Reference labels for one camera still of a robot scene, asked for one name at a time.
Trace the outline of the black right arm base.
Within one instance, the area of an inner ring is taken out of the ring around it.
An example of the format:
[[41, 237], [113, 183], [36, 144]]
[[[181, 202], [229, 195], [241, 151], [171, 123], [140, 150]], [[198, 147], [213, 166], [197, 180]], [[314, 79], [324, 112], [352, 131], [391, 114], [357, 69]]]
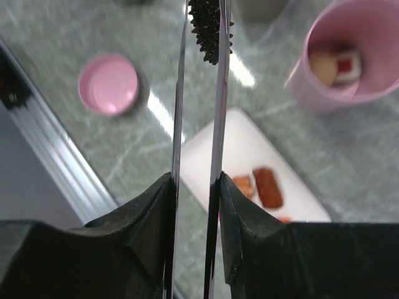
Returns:
[[31, 91], [19, 72], [1, 52], [1, 102], [8, 110], [21, 107], [26, 104], [31, 96]]

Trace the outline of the brown meat slice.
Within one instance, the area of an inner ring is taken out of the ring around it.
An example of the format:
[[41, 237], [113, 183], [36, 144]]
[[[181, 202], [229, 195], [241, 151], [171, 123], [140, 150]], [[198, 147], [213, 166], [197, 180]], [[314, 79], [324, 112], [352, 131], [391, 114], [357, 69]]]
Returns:
[[271, 168], [255, 168], [252, 173], [262, 206], [266, 209], [281, 208], [284, 201], [274, 171]]

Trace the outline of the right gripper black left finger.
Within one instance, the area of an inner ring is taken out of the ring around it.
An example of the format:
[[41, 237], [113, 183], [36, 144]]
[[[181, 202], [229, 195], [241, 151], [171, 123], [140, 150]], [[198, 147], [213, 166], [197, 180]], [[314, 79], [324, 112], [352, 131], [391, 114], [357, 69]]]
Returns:
[[171, 298], [173, 180], [74, 229], [1, 222], [2, 298]]

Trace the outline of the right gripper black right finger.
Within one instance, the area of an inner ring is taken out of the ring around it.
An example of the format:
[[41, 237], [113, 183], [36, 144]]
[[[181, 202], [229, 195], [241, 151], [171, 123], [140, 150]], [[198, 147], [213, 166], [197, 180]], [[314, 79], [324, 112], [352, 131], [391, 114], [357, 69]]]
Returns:
[[397, 224], [286, 224], [225, 174], [219, 219], [233, 298], [398, 297]]

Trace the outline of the black spiky sea cucumber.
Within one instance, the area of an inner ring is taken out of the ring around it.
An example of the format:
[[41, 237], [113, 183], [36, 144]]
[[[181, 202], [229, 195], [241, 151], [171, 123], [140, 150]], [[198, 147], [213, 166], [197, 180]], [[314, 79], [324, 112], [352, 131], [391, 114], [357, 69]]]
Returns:
[[219, 38], [222, 37], [223, 55], [229, 59], [232, 54], [231, 1], [188, 1], [188, 15], [192, 17], [192, 33], [196, 36], [196, 43], [204, 53], [204, 61], [212, 65], [219, 62]]

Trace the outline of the white steamed bun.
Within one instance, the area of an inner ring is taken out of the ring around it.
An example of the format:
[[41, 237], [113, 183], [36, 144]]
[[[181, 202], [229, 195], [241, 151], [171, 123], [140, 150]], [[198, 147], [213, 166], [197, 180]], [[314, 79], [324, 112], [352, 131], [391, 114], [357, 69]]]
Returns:
[[321, 83], [330, 87], [338, 74], [338, 62], [335, 54], [326, 50], [314, 50], [309, 54], [309, 66]]

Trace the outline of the sushi roll piece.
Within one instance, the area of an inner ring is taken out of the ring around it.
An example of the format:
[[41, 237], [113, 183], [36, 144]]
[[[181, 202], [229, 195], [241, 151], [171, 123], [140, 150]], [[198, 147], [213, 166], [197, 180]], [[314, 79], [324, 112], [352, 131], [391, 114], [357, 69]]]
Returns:
[[357, 49], [345, 49], [335, 53], [338, 72], [334, 84], [346, 84], [359, 80], [362, 74], [362, 56]]

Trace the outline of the metal food tongs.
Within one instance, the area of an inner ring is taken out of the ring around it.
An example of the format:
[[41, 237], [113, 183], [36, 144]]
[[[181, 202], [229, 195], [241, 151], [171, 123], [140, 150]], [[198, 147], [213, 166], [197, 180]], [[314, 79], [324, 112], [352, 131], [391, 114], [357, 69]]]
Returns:
[[[204, 61], [218, 67], [214, 120], [189, 142], [182, 140], [186, 36], [192, 23]], [[208, 213], [204, 265], [204, 298], [214, 297], [214, 268], [221, 197], [224, 133], [226, 127], [231, 54], [230, 1], [186, 1], [175, 93], [171, 165], [170, 242], [166, 251], [163, 297], [172, 298], [175, 283], [176, 230], [180, 182], [184, 182]]]

